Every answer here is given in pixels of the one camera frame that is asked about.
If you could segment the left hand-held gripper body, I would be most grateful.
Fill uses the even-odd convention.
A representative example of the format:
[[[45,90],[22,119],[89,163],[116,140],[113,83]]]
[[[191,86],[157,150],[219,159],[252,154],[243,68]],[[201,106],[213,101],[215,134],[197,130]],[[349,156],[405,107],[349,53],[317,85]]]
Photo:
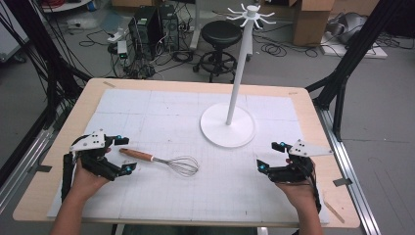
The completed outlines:
[[[104,131],[100,129],[76,139],[69,147],[69,151],[75,160],[81,159],[83,168],[97,176],[114,181],[116,166],[105,157],[108,150],[107,140],[109,144],[112,144],[111,139],[108,139]]]

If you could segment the wooden handled wire whisk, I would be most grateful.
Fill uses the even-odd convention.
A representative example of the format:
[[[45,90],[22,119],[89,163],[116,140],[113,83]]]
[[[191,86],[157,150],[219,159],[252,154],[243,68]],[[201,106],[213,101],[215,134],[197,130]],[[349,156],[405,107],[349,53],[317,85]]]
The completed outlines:
[[[200,167],[198,161],[191,156],[180,156],[173,159],[164,160],[136,150],[121,148],[119,151],[126,156],[142,161],[165,164],[180,175],[187,177],[196,174],[199,171]]]

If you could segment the white hook rack stand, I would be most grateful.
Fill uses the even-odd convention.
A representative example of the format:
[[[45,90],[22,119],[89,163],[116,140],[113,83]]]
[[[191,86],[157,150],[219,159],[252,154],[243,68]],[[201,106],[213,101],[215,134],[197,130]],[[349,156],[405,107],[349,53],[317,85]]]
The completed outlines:
[[[273,13],[261,14],[259,12],[260,6],[249,5],[245,7],[241,5],[241,8],[241,12],[229,9],[232,14],[235,14],[235,17],[228,17],[228,20],[231,21],[244,19],[241,24],[244,29],[242,44],[230,101],[228,104],[219,103],[207,108],[200,119],[200,128],[205,138],[216,146],[223,148],[239,148],[254,139],[256,132],[255,119],[249,111],[238,107],[236,103],[246,58],[253,53],[254,26],[260,28],[259,21],[274,24],[274,22],[266,20],[266,18],[273,16]]]

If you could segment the person's left hand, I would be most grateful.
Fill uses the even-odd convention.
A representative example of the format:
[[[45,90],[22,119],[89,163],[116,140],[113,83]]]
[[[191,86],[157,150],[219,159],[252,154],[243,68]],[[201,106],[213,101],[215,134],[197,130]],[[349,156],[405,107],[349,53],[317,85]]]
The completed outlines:
[[[78,158],[69,195],[74,196],[78,200],[87,200],[107,183],[109,183],[107,178],[97,176],[86,170],[82,165],[81,158]]]

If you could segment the wooden table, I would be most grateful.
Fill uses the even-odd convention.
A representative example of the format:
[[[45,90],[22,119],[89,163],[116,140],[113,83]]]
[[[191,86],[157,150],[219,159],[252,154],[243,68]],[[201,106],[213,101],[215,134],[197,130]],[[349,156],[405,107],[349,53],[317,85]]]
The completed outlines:
[[[111,88],[104,81],[116,86]],[[52,206],[53,192],[58,189],[63,171],[63,154],[68,151],[69,144],[86,128],[87,121],[98,107],[99,99],[108,89],[157,90],[171,92],[203,92],[225,94],[232,90],[230,84],[202,83],[162,80],[129,80],[115,78],[93,78],[87,82],[80,97],[76,101],[69,117],[57,134],[44,163],[50,165],[50,172],[37,172],[25,189],[22,198],[13,211],[13,219],[23,222],[49,222],[47,210]],[[313,144],[329,146],[320,119],[311,102],[308,92],[300,87],[243,85],[242,94],[286,97],[293,101],[294,109],[299,117],[300,130],[306,140]],[[290,96],[289,92],[298,92]],[[346,221],[340,223],[328,210],[330,222],[328,228],[356,228],[360,220],[347,188],[336,187],[334,180],[342,177],[340,168],[333,154],[316,157],[319,185],[323,187],[324,201],[327,201]]]

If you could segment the white grid mat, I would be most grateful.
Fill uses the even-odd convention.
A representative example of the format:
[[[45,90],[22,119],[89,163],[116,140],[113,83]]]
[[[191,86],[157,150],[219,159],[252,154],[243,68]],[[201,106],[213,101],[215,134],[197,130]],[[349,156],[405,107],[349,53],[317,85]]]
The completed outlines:
[[[243,226],[298,221],[284,193],[256,169],[257,161],[283,165],[273,142],[301,139],[292,99],[241,95],[239,107],[255,119],[255,136],[239,148],[209,142],[203,112],[227,104],[226,94],[109,89],[85,129],[129,139],[129,148],[156,157],[138,161],[127,176],[108,183],[86,204],[86,219],[143,222],[236,223]]]

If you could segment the thin wooden stick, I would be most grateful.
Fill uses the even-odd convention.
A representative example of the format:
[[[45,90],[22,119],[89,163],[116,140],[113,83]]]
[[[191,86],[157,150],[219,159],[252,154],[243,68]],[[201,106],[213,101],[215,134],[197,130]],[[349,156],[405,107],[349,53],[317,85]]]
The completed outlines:
[[[327,202],[323,201],[326,208],[337,218],[340,223],[345,223],[344,218]]]

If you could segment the white adapter box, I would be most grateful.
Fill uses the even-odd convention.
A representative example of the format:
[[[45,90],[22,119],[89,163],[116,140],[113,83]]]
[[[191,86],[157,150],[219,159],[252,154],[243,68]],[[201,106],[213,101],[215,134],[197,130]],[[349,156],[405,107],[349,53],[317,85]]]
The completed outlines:
[[[127,59],[128,55],[127,55],[127,43],[125,40],[120,40],[117,45],[117,54],[119,55],[119,57],[121,59]]]

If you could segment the tall cardboard box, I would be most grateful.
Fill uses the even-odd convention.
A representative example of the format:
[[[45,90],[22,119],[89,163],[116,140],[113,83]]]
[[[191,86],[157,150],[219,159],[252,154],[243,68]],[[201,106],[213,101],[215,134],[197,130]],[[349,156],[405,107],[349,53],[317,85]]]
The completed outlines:
[[[293,44],[315,47],[321,42],[335,0],[296,0]]]

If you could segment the black round stool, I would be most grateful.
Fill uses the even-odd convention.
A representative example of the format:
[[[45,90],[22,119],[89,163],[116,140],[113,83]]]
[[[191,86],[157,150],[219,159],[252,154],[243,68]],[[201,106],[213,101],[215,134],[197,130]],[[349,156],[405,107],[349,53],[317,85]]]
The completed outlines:
[[[207,23],[202,28],[201,36],[213,50],[201,56],[198,63],[193,66],[193,72],[198,72],[200,69],[207,71],[209,83],[213,83],[213,78],[221,74],[235,75],[237,59],[225,52],[225,49],[236,45],[242,39],[241,29],[228,21],[215,21]]]

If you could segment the grey bag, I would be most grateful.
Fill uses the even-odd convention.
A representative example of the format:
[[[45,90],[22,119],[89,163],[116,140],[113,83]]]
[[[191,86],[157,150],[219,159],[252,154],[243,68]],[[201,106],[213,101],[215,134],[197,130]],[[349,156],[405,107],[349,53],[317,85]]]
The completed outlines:
[[[339,13],[328,20],[326,30],[343,44],[348,44],[366,22],[367,18],[357,13]]]

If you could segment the white pole stand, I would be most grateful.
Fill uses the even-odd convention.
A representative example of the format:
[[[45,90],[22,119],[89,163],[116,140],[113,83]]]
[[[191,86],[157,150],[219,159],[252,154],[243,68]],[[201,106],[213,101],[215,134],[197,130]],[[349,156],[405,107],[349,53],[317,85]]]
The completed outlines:
[[[194,17],[194,30],[192,34],[192,39],[190,41],[189,48],[192,51],[195,51],[198,47],[198,42],[201,33],[201,23],[200,23],[200,7],[201,7],[202,0],[195,0],[195,17]]]

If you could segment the flat cardboard box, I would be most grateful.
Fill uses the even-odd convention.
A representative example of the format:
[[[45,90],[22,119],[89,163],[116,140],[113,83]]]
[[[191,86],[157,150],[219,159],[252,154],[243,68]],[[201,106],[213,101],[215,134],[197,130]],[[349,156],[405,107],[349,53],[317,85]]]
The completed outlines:
[[[116,7],[157,6],[160,0],[111,0]]]

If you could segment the aluminium rail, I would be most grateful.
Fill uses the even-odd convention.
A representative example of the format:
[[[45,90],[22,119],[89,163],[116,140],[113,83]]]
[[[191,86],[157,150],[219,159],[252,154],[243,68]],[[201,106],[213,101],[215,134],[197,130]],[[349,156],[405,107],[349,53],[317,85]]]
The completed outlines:
[[[335,159],[342,174],[342,179],[351,196],[364,233],[366,235],[382,235],[346,151],[346,146],[336,137],[335,132],[332,130],[334,118],[329,111],[324,111],[319,108],[316,108],[316,113],[319,116],[329,144],[334,151]]]
[[[0,187],[0,214],[12,201],[26,176],[35,172],[40,166],[41,158],[46,155],[54,138],[54,129],[41,129],[29,141],[28,149],[23,152],[23,158],[18,162],[11,175]]]

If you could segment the black metal frame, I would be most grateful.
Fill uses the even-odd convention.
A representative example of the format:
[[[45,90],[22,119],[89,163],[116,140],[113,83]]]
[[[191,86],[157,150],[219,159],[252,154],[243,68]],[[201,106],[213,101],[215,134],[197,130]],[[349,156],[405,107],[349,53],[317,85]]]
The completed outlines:
[[[383,29],[405,2],[406,0],[379,0],[337,67],[325,78],[305,87],[308,92],[321,88],[319,95],[313,99],[313,104],[321,110],[328,111],[332,101],[336,100],[332,130],[341,141],[343,109],[348,79]]]
[[[82,81],[89,81],[92,78],[91,75],[71,65],[61,55],[40,18],[44,12],[36,0],[0,0],[0,7],[4,5],[8,7],[28,37],[28,42],[37,52],[37,54],[33,53],[28,44],[12,27],[12,24],[0,14],[0,23],[21,45],[31,60],[38,77],[47,82],[47,106],[9,159],[0,168],[0,188],[11,178],[12,172],[23,159],[23,154],[28,150],[40,130],[52,125],[58,105],[64,100],[74,100],[80,96],[82,87],[76,78],[78,77]]]

